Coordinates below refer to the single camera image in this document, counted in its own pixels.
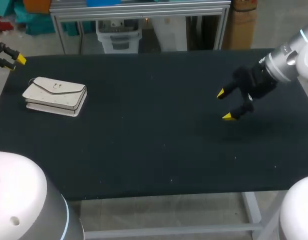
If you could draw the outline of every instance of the metal table frame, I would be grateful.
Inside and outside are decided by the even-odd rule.
[[[264,212],[264,214],[261,214],[254,192],[242,192],[249,223],[87,231],[85,232],[85,239],[98,240],[126,237],[251,231],[253,240],[268,240],[278,225],[279,209],[285,194],[286,191],[279,191],[269,208]]]
[[[221,49],[230,0],[187,0],[169,2],[138,2],[127,1],[101,7],[86,7],[84,2],[73,0],[53,0],[50,8],[52,20],[59,37],[64,54],[68,53],[62,23],[78,22],[80,35],[79,52],[82,49],[84,31],[83,21],[99,21],[112,19],[141,19],[170,16],[220,16],[217,26],[214,49]]]

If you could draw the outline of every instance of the black tabletop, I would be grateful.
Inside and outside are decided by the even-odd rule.
[[[239,121],[216,95],[270,50],[29,57],[0,98],[0,151],[35,161],[72,200],[285,190],[308,176],[308,98],[280,84]],[[78,117],[26,109],[35,77],[86,84]]]

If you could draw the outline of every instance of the handbag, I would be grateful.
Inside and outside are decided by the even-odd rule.
[[[27,108],[71,117],[78,116],[87,96],[83,84],[37,77],[23,93]]]

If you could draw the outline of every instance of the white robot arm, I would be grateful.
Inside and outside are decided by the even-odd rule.
[[[0,152],[0,240],[84,240],[79,218],[37,164]]]
[[[237,120],[252,112],[254,99],[264,97],[279,82],[288,83],[298,77],[308,81],[308,25],[251,69],[240,67],[233,73],[233,81],[221,89],[217,98],[223,99],[238,88],[243,105],[230,111],[223,119]]]

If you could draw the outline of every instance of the gray floor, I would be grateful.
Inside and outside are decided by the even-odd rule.
[[[273,48],[287,40],[306,23],[308,23],[308,0],[259,0],[258,20],[252,46]],[[55,34],[33,37],[13,31],[0,35],[0,41],[18,49],[25,56],[62,53]],[[76,53],[79,39],[69,37],[67,41],[71,53]],[[95,44],[97,44],[96,36],[88,35],[86,45],[95,46]],[[99,49],[97,46],[86,47],[84,52],[101,53]],[[0,68],[0,94],[7,76],[8,71]],[[302,85],[308,94],[308,83],[303,82]],[[275,195],[276,192],[256,194],[262,211],[267,208]],[[247,221],[242,199],[238,193],[85,200],[71,204],[80,212],[87,231],[231,224]],[[141,237],[141,239],[250,240],[251,237],[249,232],[239,232]],[[276,232],[271,239],[277,239]]]

